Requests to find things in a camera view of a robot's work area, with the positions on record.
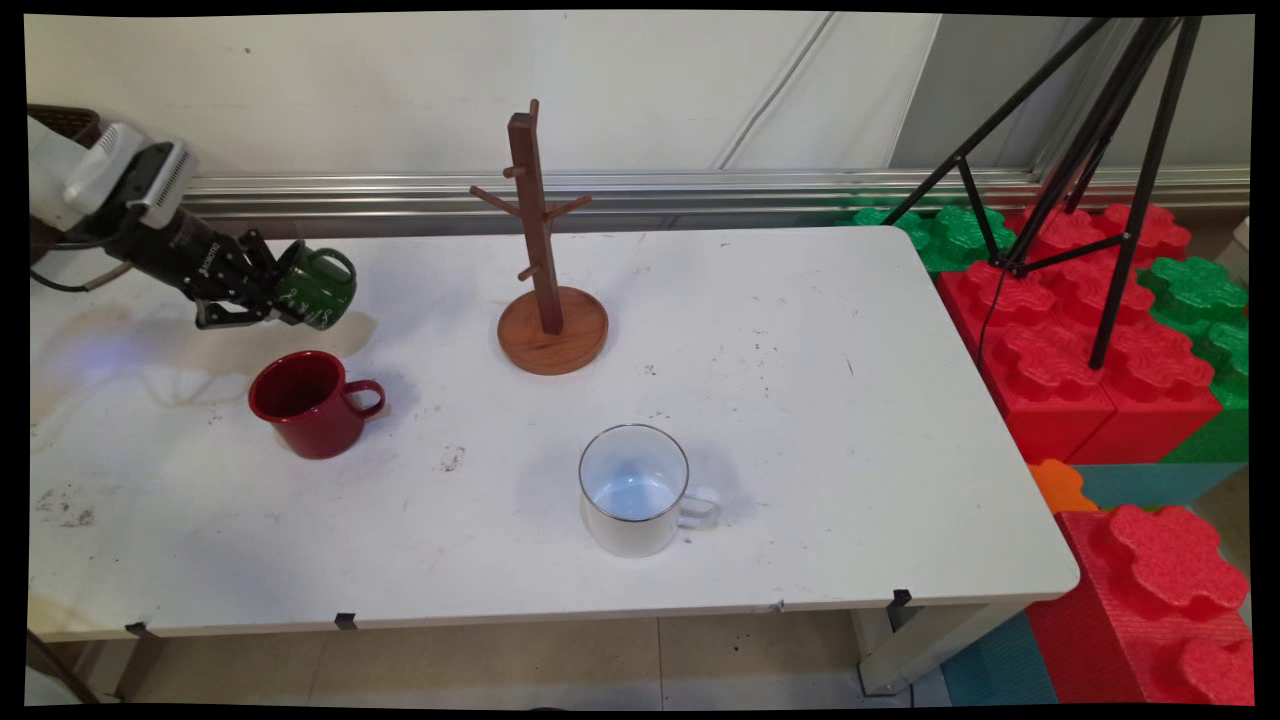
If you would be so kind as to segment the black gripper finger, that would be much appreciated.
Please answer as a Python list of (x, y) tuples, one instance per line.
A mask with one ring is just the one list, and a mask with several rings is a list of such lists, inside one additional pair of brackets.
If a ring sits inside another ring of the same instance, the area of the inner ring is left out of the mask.
[(265, 238), (256, 229), (248, 229), (241, 234), (238, 247), (246, 263), (244, 272), (250, 278), (283, 277), (282, 261), (273, 254)]
[(196, 299), (195, 324), (201, 331), (256, 325), (276, 315), (270, 302), (244, 299), (242, 302)]

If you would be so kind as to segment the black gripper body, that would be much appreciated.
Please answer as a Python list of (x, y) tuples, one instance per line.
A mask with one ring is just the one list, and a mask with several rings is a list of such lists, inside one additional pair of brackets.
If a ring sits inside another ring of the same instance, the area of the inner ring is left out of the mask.
[(142, 222), (142, 208), (132, 208), (120, 215), (120, 260), (192, 302), (251, 299), (273, 306), (282, 278), (250, 278), (238, 237), (215, 231), (184, 210), (164, 227), (152, 228)]

